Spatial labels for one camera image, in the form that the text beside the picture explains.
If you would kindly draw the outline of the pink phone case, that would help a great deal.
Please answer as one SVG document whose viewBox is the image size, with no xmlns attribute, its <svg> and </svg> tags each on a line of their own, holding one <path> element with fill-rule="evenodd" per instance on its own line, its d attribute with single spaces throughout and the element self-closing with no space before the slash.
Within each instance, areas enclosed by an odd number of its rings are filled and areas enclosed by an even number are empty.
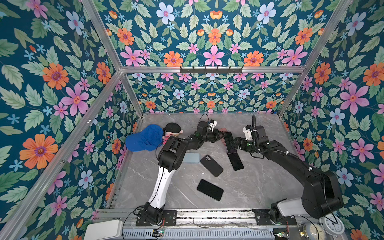
<svg viewBox="0 0 384 240">
<path fill-rule="evenodd" d="M 222 128 L 222 129 L 219 129 L 219 132 L 220 132 L 219 133 L 220 137 L 222 137 L 221 141 L 224 144 L 224 146 L 227 148 L 227 142 L 229 141 L 228 140 L 228 131 L 227 131 L 227 129 Z"/>
</svg>

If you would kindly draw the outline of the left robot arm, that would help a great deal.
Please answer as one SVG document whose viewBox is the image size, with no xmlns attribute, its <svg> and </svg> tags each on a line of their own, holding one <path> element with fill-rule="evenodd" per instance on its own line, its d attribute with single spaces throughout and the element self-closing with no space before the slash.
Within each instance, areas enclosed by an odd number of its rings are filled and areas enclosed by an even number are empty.
<svg viewBox="0 0 384 240">
<path fill-rule="evenodd" d="M 182 128 L 169 123 L 164 128 L 166 138 L 157 155 L 159 171 L 151 197 L 144 205 L 144 217 L 151 224 L 158 225 L 163 220 L 166 195 L 174 173 L 183 163 L 186 152 L 198 150 L 204 143 L 215 143 L 225 138 L 225 133 L 215 128 L 215 123 L 201 121 L 196 131 L 187 138 L 179 138 Z"/>
</svg>

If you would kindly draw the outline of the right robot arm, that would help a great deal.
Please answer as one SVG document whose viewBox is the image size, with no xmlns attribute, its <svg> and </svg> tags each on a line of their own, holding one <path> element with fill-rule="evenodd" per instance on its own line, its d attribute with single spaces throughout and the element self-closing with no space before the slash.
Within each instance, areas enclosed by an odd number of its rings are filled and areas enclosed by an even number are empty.
<svg viewBox="0 0 384 240">
<path fill-rule="evenodd" d="M 313 168 L 280 142 L 269 140 L 264 127 L 256 124 L 255 116 L 252 116 L 252 125 L 246 127 L 246 130 L 251 132 L 248 137 L 226 141 L 229 153 L 242 150 L 251 155 L 263 156 L 284 168 L 303 186 L 300 198 L 284 199 L 271 204 L 269 215 L 273 222 L 298 215 L 320 219 L 344 207 L 341 187 L 335 173 Z"/>
</svg>

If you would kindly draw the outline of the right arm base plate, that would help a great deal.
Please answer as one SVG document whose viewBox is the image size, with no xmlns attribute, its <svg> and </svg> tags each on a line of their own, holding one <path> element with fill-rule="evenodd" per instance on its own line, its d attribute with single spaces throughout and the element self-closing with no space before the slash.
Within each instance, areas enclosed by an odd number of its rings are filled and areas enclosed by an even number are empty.
<svg viewBox="0 0 384 240">
<path fill-rule="evenodd" d="M 288 225 L 295 226 L 297 225 L 296 218 L 294 216 L 284 217 L 277 213 L 275 210 L 271 209 L 252 209 L 252 212 L 255 214 L 255 219 L 257 225 L 259 226 L 269 226 L 269 225 Z"/>
</svg>

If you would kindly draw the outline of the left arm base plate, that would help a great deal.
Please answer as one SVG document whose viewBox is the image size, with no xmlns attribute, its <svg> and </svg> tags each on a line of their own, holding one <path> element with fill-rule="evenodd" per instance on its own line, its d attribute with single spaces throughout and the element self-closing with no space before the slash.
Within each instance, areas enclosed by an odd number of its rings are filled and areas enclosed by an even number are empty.
<svg viewBox="0 0 384 240">
<path fill-rule="evenodd" d="M 178 212 L 176 210 L 164 210 L 159 214 L 150 214 L 140 210 L 136 220 L 137 227 L 175 226 Z"/>
</svg>

